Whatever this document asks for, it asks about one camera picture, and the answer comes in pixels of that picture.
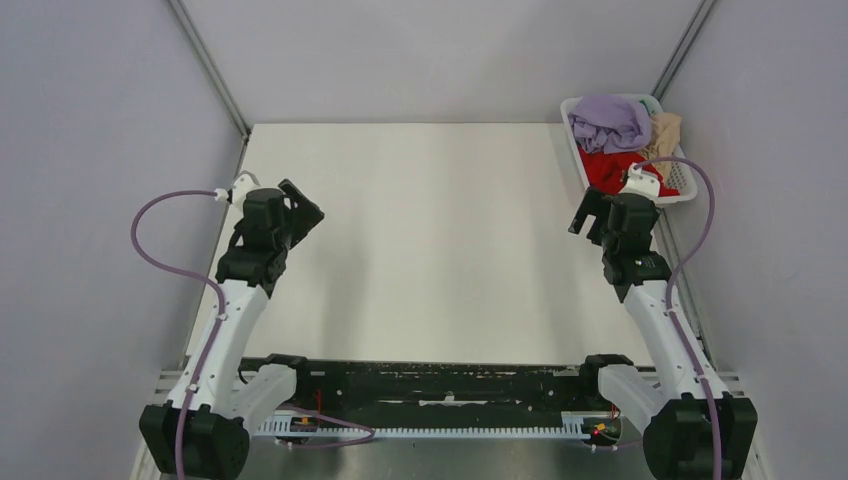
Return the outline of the purple t shirt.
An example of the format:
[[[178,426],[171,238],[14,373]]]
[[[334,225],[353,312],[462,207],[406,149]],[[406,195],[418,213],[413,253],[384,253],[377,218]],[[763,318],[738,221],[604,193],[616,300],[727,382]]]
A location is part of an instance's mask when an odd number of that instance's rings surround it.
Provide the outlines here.
[[[587,95],[568,112],[577,145],[586,153],[636,152],[652,137],[652,121],[639,101],[619,95]]]

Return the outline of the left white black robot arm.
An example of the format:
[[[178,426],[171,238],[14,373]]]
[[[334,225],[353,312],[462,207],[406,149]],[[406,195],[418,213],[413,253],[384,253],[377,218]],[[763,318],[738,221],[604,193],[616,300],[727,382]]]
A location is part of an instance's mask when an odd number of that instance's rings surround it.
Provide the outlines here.
[[[194,353],[159,405],[146,406],[139,429],[158,469],[179,479],[235,479],[244,468],[252,437],[282,403],[306,405],[313,379],[298,370],[303,358],[271,362],[238,386],[254,327],[286,270],[290,251],[324,218],[320,207],[289,180],[262,187],[248,172],[232,186],[208,192],[241,215],[214,277],[176,268],[138,254],[153,266],[200,280],[216,299]]]

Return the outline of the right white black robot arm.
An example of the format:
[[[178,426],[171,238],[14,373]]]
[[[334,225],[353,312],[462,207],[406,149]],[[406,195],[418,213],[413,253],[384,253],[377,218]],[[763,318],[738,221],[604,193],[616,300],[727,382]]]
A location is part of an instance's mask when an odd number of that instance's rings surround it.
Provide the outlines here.
[[[657,479],[739,479],[753,443],[758,414],[732,394],[716,373],[677,300],[674,276],[652,248],[660,217],[648,197],[606,194],[590,187],[569,230],[602,249],[603,273],[635,321],[659,383],[645,380],[623,355],[590,355],[577,392],[591,408],[609,402],[638,430],[647,466]]]

